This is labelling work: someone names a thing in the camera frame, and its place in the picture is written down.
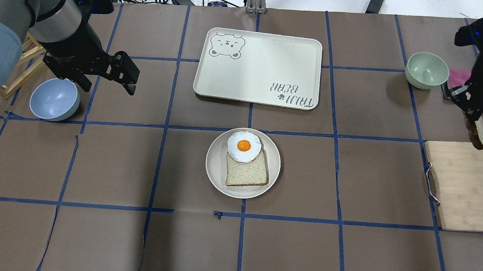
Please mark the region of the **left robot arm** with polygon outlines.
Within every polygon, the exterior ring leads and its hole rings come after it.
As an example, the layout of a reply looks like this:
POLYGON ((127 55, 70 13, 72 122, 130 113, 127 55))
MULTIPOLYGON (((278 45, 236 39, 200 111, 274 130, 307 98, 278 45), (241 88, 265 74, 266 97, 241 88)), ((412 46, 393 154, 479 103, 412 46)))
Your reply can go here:
POLYGON ((124 51, 108 54, 89 24, 108 14, 115 0, 0 0, 0 88, 15 69, 22 44, 32 36, 46 51, 44 64, 59 79, 92 87, 89 75, 120 83, 134 95, 140 70, 124 51))

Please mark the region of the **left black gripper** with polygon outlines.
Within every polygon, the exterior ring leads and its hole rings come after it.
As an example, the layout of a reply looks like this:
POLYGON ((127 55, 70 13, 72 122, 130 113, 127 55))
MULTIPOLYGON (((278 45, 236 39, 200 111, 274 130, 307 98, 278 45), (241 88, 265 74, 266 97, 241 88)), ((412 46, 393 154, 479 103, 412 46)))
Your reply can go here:
POLYGON ((87 76, 97 75, 119 83, 128 95, 135 94, 140 69, 126 52, 110 55, 96 48, 69 50, 61 43, 45 43, 44 48, 44 63, 55 77, 77 83, 88 92, 92 83, 87 76))

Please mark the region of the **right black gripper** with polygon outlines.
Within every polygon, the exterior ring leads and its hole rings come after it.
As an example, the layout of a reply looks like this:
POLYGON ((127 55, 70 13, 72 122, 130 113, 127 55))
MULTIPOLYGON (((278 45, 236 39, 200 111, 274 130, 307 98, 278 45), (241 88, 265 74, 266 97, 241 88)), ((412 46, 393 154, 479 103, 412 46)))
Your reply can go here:
POLYGON ((483 84, 467 81, 463 85, 451 87, 449 82, 442 85, 444 96, 459 107, 466 119, 474 123, 483 114, 483 84))

